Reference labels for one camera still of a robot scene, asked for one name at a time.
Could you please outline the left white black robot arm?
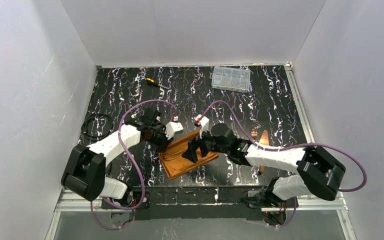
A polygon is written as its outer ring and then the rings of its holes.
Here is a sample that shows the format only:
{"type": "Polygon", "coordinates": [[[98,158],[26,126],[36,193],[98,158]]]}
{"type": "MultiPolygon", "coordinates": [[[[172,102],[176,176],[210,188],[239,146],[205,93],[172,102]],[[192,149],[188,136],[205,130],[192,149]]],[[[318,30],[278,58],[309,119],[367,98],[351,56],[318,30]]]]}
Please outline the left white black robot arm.
{"type": "Polygon", "coordinates": [[[130,208],[133,190],[125,182],[106,175],[108,165],[133,146],[146,141],[156,152],[167,150],[176,133],[183,130],[174,116],[170,122],[160,121],[161,113],[148,107],[142,115],[133,114],[122,121],[116,132],[90,145],[76,145],[68,158],[61,185],[87,201],[96,198],[113,199],[118,205],[130,208]]]}

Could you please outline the orange cloth napkin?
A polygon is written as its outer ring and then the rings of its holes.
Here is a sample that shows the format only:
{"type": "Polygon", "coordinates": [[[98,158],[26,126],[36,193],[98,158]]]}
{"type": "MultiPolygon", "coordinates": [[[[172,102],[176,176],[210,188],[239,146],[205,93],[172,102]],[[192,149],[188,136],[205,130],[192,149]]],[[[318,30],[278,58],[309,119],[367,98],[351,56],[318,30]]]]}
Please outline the orange cloth napkin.
{"type": "Polygon", "coordinates": [[[196,135],[199,135],[199,130],[191,132],[188,135],[171,142],[165,152],[158,153],[160,163],[169,180],[176,179],[219,157],[217,152],[209,152],[205,157],[202,157],[199,149],[196,151],[198,156],[197,163],[193,163],[183,157],[182,154],[188,149],[188,141],[194,139],[196,135]]]}

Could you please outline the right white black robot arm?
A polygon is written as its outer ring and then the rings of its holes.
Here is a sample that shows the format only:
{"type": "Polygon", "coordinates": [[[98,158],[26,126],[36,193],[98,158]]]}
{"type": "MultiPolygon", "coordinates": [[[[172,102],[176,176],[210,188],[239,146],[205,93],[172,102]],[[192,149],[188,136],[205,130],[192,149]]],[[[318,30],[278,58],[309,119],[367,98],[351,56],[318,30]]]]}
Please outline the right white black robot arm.
{"type": "Polygon", "coordinates": [[[237,165],[265,166],[292,173],[288,177],[275,177],[256,193],[245,194],[241,201],[250,207],[277,207],[291,198],[304,195],[333,201],[346,172],[345,166],[321,146],[289,150],[263,147],[237,137],[224,123],[195,134],[187,142],[182,157],[197,163],[199,157],[206,157],[209,153],[225,154],[237,165]]]}

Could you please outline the orange black screwdriver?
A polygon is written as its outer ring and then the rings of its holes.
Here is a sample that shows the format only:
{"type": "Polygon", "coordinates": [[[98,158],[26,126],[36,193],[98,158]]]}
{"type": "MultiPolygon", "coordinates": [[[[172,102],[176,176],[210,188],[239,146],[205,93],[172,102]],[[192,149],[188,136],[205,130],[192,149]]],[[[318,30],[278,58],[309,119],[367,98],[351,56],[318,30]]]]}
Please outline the orange black screwdriver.
{"type": "Polygon", "coordinates": [[[166,88],[165,86],[163,86],[158,80],[154,80],[152,78],[145,78],[145,81],[148,85],[152,85],[152,86],[155,86],[155,87],[158,87],[158,88],[166,88]]]}

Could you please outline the aluminium frame rail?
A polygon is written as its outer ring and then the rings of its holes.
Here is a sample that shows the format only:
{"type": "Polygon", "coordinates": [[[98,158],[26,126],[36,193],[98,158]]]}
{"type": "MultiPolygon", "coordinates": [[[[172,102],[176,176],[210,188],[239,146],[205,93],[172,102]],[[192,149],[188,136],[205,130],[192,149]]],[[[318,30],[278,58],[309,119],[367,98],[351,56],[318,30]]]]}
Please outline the aluminium frame rail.
{"type": "Polygon", "coordinates": [[[289,202],[284,227],[265,224],[273,208],[249,208],[245,186],[149,187],[144,204],[129,213],[102,200],[90,203],[64,190],[48,240],[354,240],[343,197],[289,202]]]}

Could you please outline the copper cake server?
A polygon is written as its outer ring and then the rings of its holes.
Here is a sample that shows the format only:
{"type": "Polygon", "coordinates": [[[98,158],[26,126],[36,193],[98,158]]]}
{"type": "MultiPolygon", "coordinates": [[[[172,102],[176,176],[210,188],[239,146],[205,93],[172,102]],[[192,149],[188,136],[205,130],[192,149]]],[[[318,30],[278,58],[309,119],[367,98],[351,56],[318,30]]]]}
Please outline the copper cake server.
{"type": "MultiPolygon", "coordinates": [[[[270,143],[269,143],[269,133],[267,130],[264,130],[262,132],[262,136],[259,140],[259,143],[261,145],[264,145],[264,146],[268,146],[270,143]]],[[[258,168],[258,172],[257,174],[260,176],[262,174],[262,172],[265,171],[265,167],[263,165],[260,165],[259,168],[258,168]]]]}

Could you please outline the copper fork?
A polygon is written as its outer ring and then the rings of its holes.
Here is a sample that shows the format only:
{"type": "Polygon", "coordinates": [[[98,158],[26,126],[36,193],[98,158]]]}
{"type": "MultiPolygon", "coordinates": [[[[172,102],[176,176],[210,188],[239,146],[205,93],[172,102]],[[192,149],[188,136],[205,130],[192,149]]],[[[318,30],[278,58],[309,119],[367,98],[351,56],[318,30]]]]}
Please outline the copper fork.
{"type": "Polygon", "coordinates": [[[256,129],[253,129],[251,131],[251,137],[253,138],[254,141],[256,141],[259,137],[259,132],[256,129]]]}

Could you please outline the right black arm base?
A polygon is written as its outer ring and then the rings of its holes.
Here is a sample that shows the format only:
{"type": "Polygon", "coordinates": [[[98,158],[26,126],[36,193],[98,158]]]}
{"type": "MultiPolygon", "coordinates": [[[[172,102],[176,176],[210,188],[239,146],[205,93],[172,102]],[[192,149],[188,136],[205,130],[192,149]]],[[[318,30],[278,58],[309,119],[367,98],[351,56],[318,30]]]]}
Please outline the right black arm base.
{"type": "Polygon", "coordinates": [[[281,212],[299,206],[298,200],[294,197],[282,200],[271,191],[266,193],[265,188],[246,191],[243,195],[243,200],[250,208],[273,208],[281,212]]]}

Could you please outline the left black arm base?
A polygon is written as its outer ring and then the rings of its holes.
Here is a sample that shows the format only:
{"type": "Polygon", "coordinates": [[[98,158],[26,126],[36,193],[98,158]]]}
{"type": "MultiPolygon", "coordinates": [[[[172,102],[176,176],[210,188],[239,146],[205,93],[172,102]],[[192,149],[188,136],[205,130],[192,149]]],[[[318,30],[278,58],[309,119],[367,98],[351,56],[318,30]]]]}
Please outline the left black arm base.
{"type": "MultiPolygon", "coordinates": [[[[142,190],[138,187],[135,187],[130,193],[125,194],[123,198],[121,199],[110,198],[109,200],[113,204],[119,207],[123,206],[126,208],[130,208],[135,206],[138,203],[138,201],[141,199],[141,196],[142,196],[142,190]]],[[[148,209],[150,207],[150,200],[151,200],[150,192],[146,190],[142,204],[138,207],[138,209],[148,209]]],[[[109,204],[105,200],[101,201],[101,208],[105,210],[109,210],[109,209],[120,210],[119,208],[114,207],[113,205],[109,204]]]]}

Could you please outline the clear plastic parts box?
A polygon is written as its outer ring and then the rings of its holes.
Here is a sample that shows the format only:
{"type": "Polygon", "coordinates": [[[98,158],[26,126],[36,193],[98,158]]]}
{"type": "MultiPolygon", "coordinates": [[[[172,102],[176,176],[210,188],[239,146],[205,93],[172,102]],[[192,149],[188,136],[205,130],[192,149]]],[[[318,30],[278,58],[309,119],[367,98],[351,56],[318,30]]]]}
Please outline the clear plastic parts box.
{"type": "Polygon", "coordinates": [[[213,89],[248,93],[251,88],[249,69],[215,66],[210,73],[210,79],[213,89]]]}

